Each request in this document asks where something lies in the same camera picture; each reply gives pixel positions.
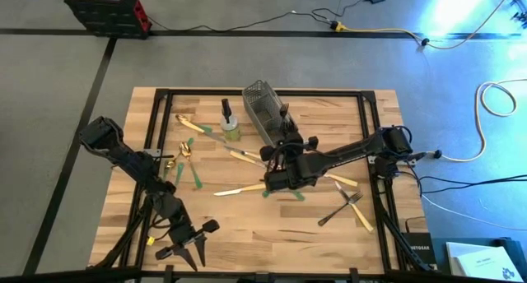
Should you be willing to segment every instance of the black cap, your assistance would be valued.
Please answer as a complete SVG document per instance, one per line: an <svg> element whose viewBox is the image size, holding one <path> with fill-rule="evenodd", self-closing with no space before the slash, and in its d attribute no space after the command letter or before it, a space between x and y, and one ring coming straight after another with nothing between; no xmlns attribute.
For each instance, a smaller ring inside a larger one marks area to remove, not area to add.
<svg viewBox="0 0 527 283"><path fill-rule="evenodd" d="M231 107L229 107L229 100L228 99L222 99L222 114L227 123L231 123L229 121L229 117L232 115Z"/></svg>

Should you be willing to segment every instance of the yellow cable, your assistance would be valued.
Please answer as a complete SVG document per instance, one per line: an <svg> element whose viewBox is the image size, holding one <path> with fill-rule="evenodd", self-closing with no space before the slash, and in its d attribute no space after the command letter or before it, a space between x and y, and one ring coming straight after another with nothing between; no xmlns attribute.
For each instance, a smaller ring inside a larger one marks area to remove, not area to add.
<svg viewBox="0 0 527 283"><path fill-rule="evenodd" d="M439 47L439 46L436 46L436 45L433 45L433 44L430 44L430 43L427 43L427 45L433 47L434 49L455 49L455 48L459 47L461 44L464 44L469 39L473 38L476 35L476 33L478 33L478 31L485 24L487 24L488 20L490 20L490 18L497 12L497 10L501 7L501 5L504 2L505 2L505 0L501 0L500 3L497 5L497 7L494 8L494 11L492 11L491 14L487 17L487 19L485 19L485 21L483 21L483 23L472 34L470 34L466 39L464 39L460 43L452 45L450 47ZM423 40L421 37L415 35L413 32L408 31L406 29L402 29L402 28L350 29L350 28L347 28L346 26L344 26L341 22L338 22L337 27L335 27L335 31L337 31L337 32L341 32L341 31L349 31L349 32L383 32L383 31L384 32L388 32L388 31L395 31L395 32L406 33L406 34L412 36L417 42L421 42Z"/></svg>

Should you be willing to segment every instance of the white cable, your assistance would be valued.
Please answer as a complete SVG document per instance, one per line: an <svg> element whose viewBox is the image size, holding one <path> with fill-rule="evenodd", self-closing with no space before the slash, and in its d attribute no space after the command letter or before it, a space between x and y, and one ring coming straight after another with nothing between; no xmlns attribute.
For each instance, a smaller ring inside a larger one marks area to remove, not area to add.
<svg viewBox="0 0 527 283"><path fill-rule="evenodd" d="M512 93L510 93L501 84L507 83L507 82L513 82L513 81L527 81L527 78L513 79L513 80L507 80L507 81L485 81L483 84L479 85L478 89L476 90L476 102L475 102L476 128L478 130L479 137L481 138L481 150L479 151L479 153L476 156L471 157L469 159L456 159L456 158L449 157L449 156L446 156L446 155L442 155L441 157L443 157L443 158L445 158L447 160L454 161L454 162L464 163L464 162L470 162L472 160L476 160L478 157L480 157L483 154L483 152L485 151L485 148L487 147L487 139L485 139L485 135L483 134L483 130L481 129L481 121L479 119L479 100L481 99L481 105L483 105L483 107L490 114L494 114L496 116L503 117L503 118L511 116L516 111L516 108L517 108L516 98L514 97L514 95ZM507 113L507 114L500 114L500 113L490 109L487 106L487 103L485 102L485 93L487 93L487 90L492 88L492 87L496 87L497 89L503 91L505 94L507 94L509 96L509 98L511 98L512 110L509 113ZM434 151L428 151L428 153L429 154L434 154L435 152Z"/></svg>
<svg viewBox="0 0 527 283"><path fill-rule="evenodd" d="M495 223L492 223L490 221L486 221L486 220L480 220L476 217L472 217L472 216L467 216L463 213L459 213L459 212L456 212L456 211L452 211L451 209L447 209L447 208L444 208L443 206L439 206L437 204L435 204L434 202L430 201L430 199L427 197L427 196L422 196L422 198L424 198L425 200L427 200L429 203L431 203L433 206L436 206L438 207L439 209L441 210L444 210L444 211L447 211L447 212L450 212L450 213L453 213L453 214L456 214L458 216L462 216L462 217L465 217L465 218L469 218L471 220L475 220L475 221L479 221L479 222L482 222L484 224L488 224L488 225L492 225L492 226L496 226L496 227L499 227L499 228L502 228L502 229L507 229L507 230L520 230L520 231L527 231L527 229L517 229L517 228L513 228L513 227L509 227L509 226L504 226L504 225L498 225L498 224L495 224Z"/></svg>

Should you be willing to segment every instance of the red toolbox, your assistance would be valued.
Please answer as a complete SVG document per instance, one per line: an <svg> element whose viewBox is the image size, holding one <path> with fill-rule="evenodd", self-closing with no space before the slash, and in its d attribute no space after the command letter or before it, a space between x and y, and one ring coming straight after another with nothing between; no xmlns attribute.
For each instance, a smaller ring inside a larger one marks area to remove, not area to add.
<svg viewBox="0 0 527 283"><path fill-rule="evenodd" d="M146 39L151 22L139 0L64 0L94 35Z"/></svg>

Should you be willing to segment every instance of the wooden table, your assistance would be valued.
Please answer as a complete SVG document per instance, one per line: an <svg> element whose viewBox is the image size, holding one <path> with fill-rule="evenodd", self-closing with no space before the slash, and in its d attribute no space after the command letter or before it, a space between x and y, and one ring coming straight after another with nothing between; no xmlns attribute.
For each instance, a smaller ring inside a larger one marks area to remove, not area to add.
<svg viewBox="0 0 527 283"><path fill-rule="evenodd" d="M136 151L140 151L144 143L155 90L151 87L138 87L133 91L123 129L124 141ZM395 91L376 90L375 95L381 125L402 124ZM221 134L221 98L206 95L176 96L171 113L184 114L194 123L210 126L214 132ZM231 102L232 110L240 120L242 132L241 141L231 145L258 153L264 143L245 113L241 97L224 98ZM356 99L282 97L282 100L290 104L290 113L299 125L302 136L318 136L321 151L329 151L362 139ZM160 107L156 132L159 132L164 105ZM366 114L371 121L370 111ZM201 267L198 264L200 271L346 273L349 272L349 267L356 267L363 274L384 272L377 229L372 234L368 233L352 208L342 210L324 227L317 225L320 218L343 204L331 179L320 179L316 187L303 188L303 202L297 201L291 193L275 193L263 198L262 191L215 197L212 195L214 192L261 183L259 180L264 171L258 166L231 157L220 142L182 126L174 115L170 116L164 154L177 155L179 143L190 137L194 138L192 160L203 182L203 188L195 189L192 173L186 165L176 195L184 200L196 228L212 218L221 226L218 231L208 235L207 266ZM364 197L357 206L375 227L366 160L338 167L331 173L359 183L358 188L363 191ZM172 182L175 180L174 169L167 179ZM100 261L124 232L134 185L134 181L122 170L115 169L112 173L90 264ZM349 186L344 186L344 189L349 192L357 190ZM423 216L413 179L396 178L393 190L402 226L409 217ZM412 228L424 231L426 225L424 221L412 220ZM161 234L163 230L150 231L150 235L154 237ZM396 267L394 242L387 235L390 260L392 266ZM165 265L173 264L175 270L191 271L180 257L172 256L162 261L155 259L154 253L168 245L170 240L166 237L148 246L143 268L162 271ZM130 253L133 257L136 247L133 244ZM198 262L195 247L190 245L189 249Z"/></svg>

